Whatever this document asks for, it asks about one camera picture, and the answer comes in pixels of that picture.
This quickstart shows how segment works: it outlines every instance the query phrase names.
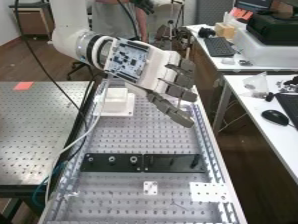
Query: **black cable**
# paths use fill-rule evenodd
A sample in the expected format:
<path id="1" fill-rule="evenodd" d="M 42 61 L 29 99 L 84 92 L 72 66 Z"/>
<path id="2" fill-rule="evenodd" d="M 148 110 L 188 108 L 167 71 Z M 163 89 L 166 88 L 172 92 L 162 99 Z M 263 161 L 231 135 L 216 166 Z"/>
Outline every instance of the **black cable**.
<path id="1" fill-rule="evenodd" d="M 41 62 L 41 59 L 38 58 L 37 54 L 35 54 L 35 51 L 30 45 L 30 42 L 27 40 L 27 37 L 26 37 L 26 34 L 25 34 L 25 31 L 23 31 L 23 27 L 22 27 L 22 23 L 21 23 L 21 17 L 19 17 L 19 0 L 15 0 L 15 15 L 17 15 L 17 22 L 18 22 L 18 26 L 19 26 L 19 29 L 21 29 L 21 33 L 22 33 L 22 38 L 26 42 L 26 45 L 31 51 L 31 54 L 42 68 L 42 70 L 45 71 L 47 77 L 50 78 L 50 80 L 52 81 L 52 83 L 56 85 L 56 87 L 59 88 L 59 90 L 63 92 L 63 94 L 66 95 L 66 97 L 68 98 L 68 100 L 72 102 L 74 106 L 78 108 L 78 111 L 79 111 L 79 114 L 80 116 L 83 117 L 83 120 L 84 120 L 84 124 L 86 124 L 86 128 L 87 128 L 87 119 L 86 119 L 86 116 L 78 106 L 78 104 L 75 103 L 75 101 L 72 100 L 72 98 L 68 96 L 67 92 L 63 90 L 63 88 L 60 87 L 60 85 L 56 83 L 55 79 L 52 78 L 52 76 L 50 75 L 48 71 L 46 70 L 45 68 L 45 65 L 42 64 Z"/>
<path id="2" fill-rule="evenodd" d="M 122 2 L 122 0 L 118 0 L 119 4 L 122 5 L 126 13 L 128 14 L 128 17 L 130 17 L 130 20 L 132 22 L 132 25 L 134 25 L 134 30 L 135 30 L 135 35 L 136 35 L 136 38 L 140 40 L 140 37 L 139 37 L 139 33 L 138 33 L 138 26 L 136 26 L 136 21 L 134 20 L 134 17 L 127 9 L 127 7 L 124 6 L 124 3 Z"/>
<path id="3" fill-rule="evenodd" d="M 84 94 L 84 98 L 83 98 L 82 108 L 84 107 L 86 101 L 87 101 L 87 95 L 88 95 L 88 92 L 90 92 L 90 88 L 91 88 L 92 82 L 95 81 L 95 78 L 96 78 L 96 76 L 95 76 L 95 74 L 94 74 L 94 72 L 92 72 L 91 66 L 87 66 L 87 67 L 88 67 L 88 71 L 90 71 L 90 73 L 91 73 L 91 75 L 92 75 L 94 78 L 91 79 L 90 84 L 88 84 L 88 87 L 87 87 L 87 90 L 86 90 L 86 94 Z M 79 149 L 78 149 L 76 152 L 68 157 L 67 161 L 71 161 L 71 160 L 74 159 L 74 157 L 78 155 L 78 153 L 82 151 L 82 148 L 83 148 L 83 146 L 84 146 L 84 144 L 86 144 L 86 141 L 87 141 L 87 136 L 86 136 L 84 139 L 83 139 L 83 142 L 82 142 L 82 145 L 80 145 Z"/>

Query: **table leg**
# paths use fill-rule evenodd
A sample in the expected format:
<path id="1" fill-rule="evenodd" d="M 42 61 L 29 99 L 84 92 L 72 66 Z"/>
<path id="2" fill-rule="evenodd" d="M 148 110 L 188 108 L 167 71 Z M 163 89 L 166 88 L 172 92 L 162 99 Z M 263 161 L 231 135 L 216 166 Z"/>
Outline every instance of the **table leg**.
<path id="1" fill-rule="evenodd" d="M 219 131 L 221 128 L 221 124 L 223 124 L 223 120 L 224 120 L 224 116 L 225 116 L 225 112 L 227 112 L 227 107 L 228 107 L 229 100 L 231 100 L 231 95 L 232 95 L 232 90 L 231 90 L 228 83 L 225 83 L 225 87 L 224 87 L 224 91 L 223 91 L 223 95 L 221 95 L 221 101 L 220 101 L 220 105 L 217 108 L 216 119 L 213 122 L 213 132 L 215 132 L 216 136 L 219 135 Z"/>

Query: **black device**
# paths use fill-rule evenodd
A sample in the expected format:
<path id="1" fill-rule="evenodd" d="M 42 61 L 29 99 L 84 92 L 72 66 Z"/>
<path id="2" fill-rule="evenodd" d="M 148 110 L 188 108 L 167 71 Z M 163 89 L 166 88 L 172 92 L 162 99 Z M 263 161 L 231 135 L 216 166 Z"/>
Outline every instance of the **black device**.
<path id="1" fill-rule="evenodd" d="M 276 97 L 296 128 L 298 129 L 298 95 L 279 93 L 276 94 Z"/>
<path id="2" fill-rule="evenodd" d="M 205 39 L 209 54 L 212 57 L 233 57 L 236 54 L 225 37 L 215 37 Z"/>
<path id="3" fill-rule="evenodd" d="M 249 20 L 247 29 L 268 45 L 298 46 L 298 1 L 293 5 L 291 18 L 281 18 L 275 12 L 259 12 Z"/>
<path id="4" fill-rule="evenodd" d="M 265 119 L 268 119 L 269 121 L 283 125 L 283 126 L 288 126 L 289 125 L 289 118 L 288 116 L 281 113 L 277 110 L 267 110 L 263 112 L 263 117 Z"/>
<path id="5" fill-rule="evenodd" d="M 215 37 L 217 35 L 216 31 L 211 28 L 201 28 L 199 31 L 199 36 L 201 38 L 209 38 L 209 37 Z"/>
<path id="6" fill-rule="evenodd" d="M 236 7 L 252 12 L 269 10 L 273 4 L 273 0 L 237 0 Z"/>

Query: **optical breadboard table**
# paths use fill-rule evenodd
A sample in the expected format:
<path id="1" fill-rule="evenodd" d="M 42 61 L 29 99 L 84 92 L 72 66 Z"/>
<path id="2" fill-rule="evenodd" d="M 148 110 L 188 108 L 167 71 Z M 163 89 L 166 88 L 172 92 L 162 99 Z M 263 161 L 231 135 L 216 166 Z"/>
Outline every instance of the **optical breadboard table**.
<path id="1" fill-rule="evenodd" d="M 64 148 L 79 114 L 51 82 L 35 82 L 27 90 L 0 83 L 0 194 L 31 195 L 48 176 Z M 88 82 L 59 82 L 80 106 Z"/>
<path id="2" fill-rule="evenodd" d="M 103 85 L 98 92 L 104 94 Z M 100 118 L 41 223 L 247 223 L 201 100 L 183 108 L 195 116 L 192 129 L 140 97 L 134 117 Z M 90 123 L 95 119 L 90 114 Z M 200 154 L 205 172 L 151 173 L 147 166 L 139 172 L 83 172 L 84 158 L 94 162 L 95 153 L 115 154 L 116 163 L 124 154 Z"/>

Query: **wire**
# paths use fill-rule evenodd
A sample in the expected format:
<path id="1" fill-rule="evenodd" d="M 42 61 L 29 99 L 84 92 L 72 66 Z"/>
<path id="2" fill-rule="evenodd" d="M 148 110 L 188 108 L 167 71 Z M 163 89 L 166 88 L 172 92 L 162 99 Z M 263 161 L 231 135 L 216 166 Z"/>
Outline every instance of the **wire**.
<path id="1" fill-rule="evenodd" d="M 43 70 L 43 72 L 46 73 L 47 77 L 50 78 L 50 80 L 52 81 L 52 83 L 56 85 L 56 87 L 59 88 L 59 90 L 63 92 L 63 94 L 66 95 L 66 97 L 68 98 L 68 100 L 72 102 L 74 106 L 76 107 L 78 111 L 79 111 L 79 114 L 80 116 L 83 117 L 83 121 L 84 121 L 84 124 L 86 124 L 86 129 L 88 129 L 88 126 L 87 126 L 87 119 L 86 119 L 86 115 L 83 114 L 82 112 L 82 108 L 79 108 L 78 104 L 75 103 L 75 101 L 72 100 L 72 98 L 68 96 L 67 92 L 63 90 L 63 88 L 60 87 L 60 85 L 56 83 L 55 79 L 52 78 L 52 76 L 50 75 L 48 71 L 46 70 L 43 64 L 42 64 L 42 61 L 41 59 L 38 58 L 37 54 L 35 54 L 35 51 L 30 45 L 30 42 L 26 38 L 26 35 L 25 35 L 25 31 L 23 31 L 23 27 L 22 27 L 22 23 L 21 23 L 21 17 L 19 17 L 19 0 L 15 0 L 15 15 L 17 15 L 17 21 L 18 21 L 18 26 L 19 26 L 19 29 L 21 29 L 21 34 L 22 34 L 22 38 L 26 42 L 26 45 L 31 51 L 31 54 Z M 83 105 L 84 105 L 84 101 L 86 101 L 86 98 L 87 98 L 87 93 L 90 92 L 90 87 L 91 87 L 91 83 L 92 83 L 92 80 L 90 82 L 90 85 L 88 85 L 88 88 L 87 88 L 87 91 L 86 91 L 86 95 L 84 95 L 84 100 L 83 100 Z M 86 134 L 75 141 L 72 142 L 72 144 L 70 144 L 64 150 L 62 151 L 62 153 L 59 154 L 59 157 L 60 155 L 90 134 L 90 131 L 86 132 Z M 79 151 L 82 150 L 83 148 L 83 145 L 86 143 L 86 138 L 83 140 L 83 143 L 80 145 L 80 148 L 79 150 L 76 151 L 76 153 L 68 158 L 68 161 L 71 161 L 71 159 L 75 157 L 75 155 L 79 153 Z M 56 174 L 56 172 L 60 170 L 60 166 L 58 166 L 55 168 L 55 165 L 56 165 L 56 162 L 58 162 L 58 159 L 55 159 L 55 163 L 54 163 L 54 166 L 52 166 L 52 169 L 51 169 L 51 175 L 45 179 L 45 181 L 42 182 L 42 184 L 39 185 L 39 187 L 37 188 L 37 191 L 35 191 L 35 194 L 34 194 L 34 202 L 37 204 L 39 204 L 39 202 L 35 200 L 37 198 L 37 194 L 39 193 L 41 191 L 41 188 L 43 187 L 46 181 L 48 180 L 48 185 L 47 185 L 47 194 L 46 194 L 46 199 L 48 199 L 48 194 L 50 194 L 50 186 L 51 186 L 51 179 L 52 179 L 52 176 Z"/>
<path id="2" fill-rule="evenodd" d="M 83 112 L 82 112 L 82 110 L 80 110 L 78 104 L 75 103 L 75 101 L 72 100 L 72 98 L 68 96 L 67 92 L 63 90 L 63 88 L 60 87 L 60 85 L 58 84 L 58 82 L 55 81 L 55 79 L 52 78 L 52 76 L 50 75 L 50 73 L 48 73 L 48 71 L 46 70 L 45 65 L 42 64 L 41 59 L 38 58 L 38 56 L 37 56 L 37 54 L 35 54 L 35 51 L 34 51 L 34 49 L 33 49 L 33 47 L 31 47 L 31 45 L 30 45 L 30 42 L 29 42 L 29 40 L 27 40 L 25 31 L 23 31 L 22 23 L 21 23 L 21 16 L 19 16 L 19 0 L 15 0 L 15 15 L 17 15 L 18 26 L 19 26 L 21 33 L 22 33 L 22 38 L 23 38 L 23 40 L 25 40 L 25 42 L 26 42 L 26 45 L 27 45 L 27 47 L 29 47 L 29 49 L 30 49 L 30 51 L 31 51 L 31 54 L 33 54 L 33 56 L 34 56 L 34 58 L 35 58 L 35 60 L 37 60 L 37 62 L 38 62 L 38 64 L 39 64 L 39 66 L 41 66 L 41 68 L 42 68 L 42 70 L 43 70 L 43 72 L 45 72 L 45 74 L 47 75 L 47 77 L 50 78 L 50 80 L 52 81 L 52 83 L 56 85 L 56 87 L 59 88 L 59 90 L 63 92 L 63 94 L 66 95 L 66 97 L 68 98 L 68 100 L 72 102 L 74 106 L 78 108 L 79 113 L 80 113 L 80 115 L 82 115 L 82 117 L 83 117 L 83 119 L 84 119 L 86 127 L 87 127 L 86 116 L 84 116 L 84 114 L 83 114 Z"/>
<path id="3" fill-rule="evenodd" d="M 131 13 L 130 13 L 127 7 L 124 6 L 124 3 L 122 2 L 122 0 L 118 0 L 118 2 L 119 2 L 119 4 L 122 5 L 122 7 L 123 7 L 126 13 L 128 14 L 130 20 L 131 20 L 132 25 L 134 25 L 134 31 L 135 31 L 136 38 L 140 40 L 139 33 L 138 33 L 136 21 L 135 21 L 132 15 L 131 15 Z"/>
<path id="4" fill-rule="evenodd" d="M 55 168 L 55 170 L 54 170 L 54 175 L 58 174 L 59 170 L 64 168 L 64 165 L 66 165 L 66 164 L 62 163 L 62 164 Z M 48 179 L 50 179 L 50 176 L 47 176 L 47 177 L 45 178 L 43 182 L 41 183 L 41 185 L 39 185 L 38 188 L 35 189 L 35 192 L 34 192 L 34 195 L 33 195 L 33 201 L 34 201 L 34 203 L 35 203 L 35 205 L 37 205 L 38 207 L 45 207 L 45 206 L 39 203 L 39 201 L 38 201 L 38 199 L 37 199 L 37 196 L 38 196 L 38 193 L 42 192 L 42 187 L 45 186 L 45 184 L 46 184 L 46 182 L 47 182 Z"/>
<path id="5" fill-rule="evenodd" d="M 52 163 L 52 169 L 51 169 L 51 174 L 50 174 L 50 181 L 48 181 L 48 186 L 47 186 L 47 191 L 46 191 L 46 204 L 48 203 L 48 199 L 50 199 L 50 186 L 51 186 L 51 179 L 52 179 L 52 175 L 54 175 L 54 169 L 55 169 L 55 164 L 59 161 L 60 155 L 68 151 L 68 149 L 92 132 L 92 130 L 96 127 L 96 124 L 99 123 L 100 120 L 100 116 L 98 116 L 96 121 L 94 122 L 91 128 L 88 129 L 88 131 L 84 133 L 84 135 L 82 135 L 80 138 L 78 138 L 64 149 L 63 151 L 59 153 L 59 155 L 56 156 L 54 163 Z"/>
<path id="6" fill-rule="evenodd" d="M 228 123 L 227 126 L 219 131 L 219 133 L 220 133 L 221 131 L 224 131 L 232 124 L 235 124 L 236 121 L 239 121 L 243 117 L 245 117 L 245 115 L 248 115 L 248 114 L 247 114 L 247 113 L 243 114 L 237 119 L 235 119 L 231 123 Z"/>

